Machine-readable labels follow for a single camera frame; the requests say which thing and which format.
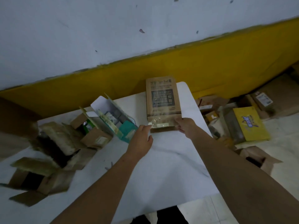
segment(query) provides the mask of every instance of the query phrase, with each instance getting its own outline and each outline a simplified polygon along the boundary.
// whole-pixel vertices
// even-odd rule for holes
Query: forearm
[[[258,167],[197,128],[191,140],[240,224],[293,223],[299,202]]]
[[[66,208],[52,224],[111,223],[138,160],[124,154],[99,180]]]

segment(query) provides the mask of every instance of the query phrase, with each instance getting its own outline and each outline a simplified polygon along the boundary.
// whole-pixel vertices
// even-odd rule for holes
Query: tile grout line
[[[211,196],[209,196],[209,197],[211,198],[211,201],[212,201],[213,207],[214,207],[214,209],[215,209],[215,211],[216,211],[216,215],[217,215],[218,221],[220,222],[220,218],[219,218],[219,216],[218,216],[218,213],[217,213],[216,207],[215,207],[215,205],[214,205],[213,199],[212,199],[212,197],[211,197]]]

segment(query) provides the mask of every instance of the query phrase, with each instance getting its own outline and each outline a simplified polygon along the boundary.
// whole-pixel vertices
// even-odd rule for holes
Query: black printed label
[[[165,107],[174,106],[173,90],[154,90],[152,91],[152,106]]]

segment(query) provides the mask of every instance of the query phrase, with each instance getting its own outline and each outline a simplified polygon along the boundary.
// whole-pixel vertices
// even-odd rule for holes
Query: black pants
[[[158,222],[157,224],[164,223],[179,223],[179,224],[188,224],[185,220],[185,217],[180,212],[177,206],[170,208],[165,208],[157,211]],[[145,215],[140,215],[133,219],[131,224],[150,224]]]

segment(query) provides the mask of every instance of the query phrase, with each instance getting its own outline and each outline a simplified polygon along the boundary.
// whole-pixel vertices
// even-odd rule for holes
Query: white wall
[[[0,0],[0,89],[299,15],[299,0],[230,2]]]

